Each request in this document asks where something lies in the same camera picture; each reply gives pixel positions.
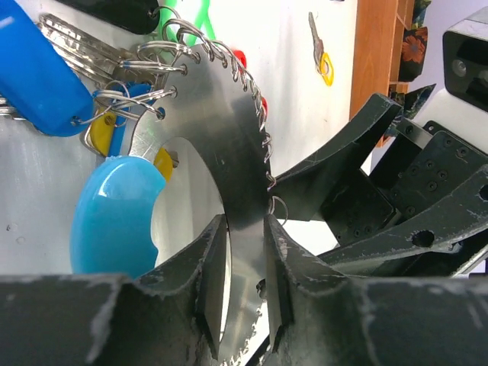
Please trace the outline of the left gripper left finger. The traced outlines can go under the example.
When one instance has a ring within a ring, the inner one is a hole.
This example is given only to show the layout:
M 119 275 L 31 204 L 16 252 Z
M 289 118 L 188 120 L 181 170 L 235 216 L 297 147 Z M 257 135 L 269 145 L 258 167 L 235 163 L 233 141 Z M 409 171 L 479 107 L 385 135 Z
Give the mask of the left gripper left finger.
M 143 361 L 218 359 L 226 232 L 226 217 L 217 214 L 193 242 L 138 279 L 161 298 L 149 308 Z

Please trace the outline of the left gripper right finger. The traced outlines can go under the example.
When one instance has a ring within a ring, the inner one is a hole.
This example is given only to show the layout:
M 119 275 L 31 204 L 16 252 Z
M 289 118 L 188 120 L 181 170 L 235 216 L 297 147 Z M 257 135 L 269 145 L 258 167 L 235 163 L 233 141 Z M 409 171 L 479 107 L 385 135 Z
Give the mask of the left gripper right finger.
M 271 349 L 352 351 L 353 280 L 295 242 L 272 215 L 264 234 Z

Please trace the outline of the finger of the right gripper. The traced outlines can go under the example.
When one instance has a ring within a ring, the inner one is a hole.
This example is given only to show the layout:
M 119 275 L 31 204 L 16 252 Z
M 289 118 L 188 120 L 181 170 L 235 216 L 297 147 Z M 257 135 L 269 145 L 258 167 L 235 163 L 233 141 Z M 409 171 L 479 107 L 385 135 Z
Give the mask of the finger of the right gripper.
M 425 253 L 453 255 L 460 243 L 487 229 L 487 166 L 437 203 L 403 223 L 319 258 L 345 275 L 393 277 L 407 258 Z
M 359 170 L 400 110 L 392 99 L 373 94 L 331 140 L 277 177 L 274 216 L 312 220 Z

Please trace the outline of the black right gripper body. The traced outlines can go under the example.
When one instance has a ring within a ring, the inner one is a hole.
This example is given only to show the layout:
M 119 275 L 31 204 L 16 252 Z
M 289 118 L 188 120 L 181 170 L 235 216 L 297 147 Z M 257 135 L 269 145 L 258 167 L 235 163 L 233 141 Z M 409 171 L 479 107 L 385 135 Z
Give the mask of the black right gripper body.
M 440 126 L 428 122 L 427 142 L 415 146 L 403 135 L 369 175 L 360 170 L 345 181 L 340 193 L 321 209 L 339 241 L 339 247 L 367 239 L 420 214 L 451 193 L 483 165 L 485 153 Z M 453 255 L 425 253 L 407 258 L 395 276 L 454 276 L 464 273 L 487 255 L 487 229 L 460 243 Z

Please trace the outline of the black key tag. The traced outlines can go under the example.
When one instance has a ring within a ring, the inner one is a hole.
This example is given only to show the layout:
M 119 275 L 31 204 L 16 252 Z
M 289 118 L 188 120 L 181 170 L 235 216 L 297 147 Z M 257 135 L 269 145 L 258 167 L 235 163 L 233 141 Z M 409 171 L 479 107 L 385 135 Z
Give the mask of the black key tag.
M 59 0 L 101 21 L 137 35 L 151 34 L 159 24 L 159 3 L 153 0 Z

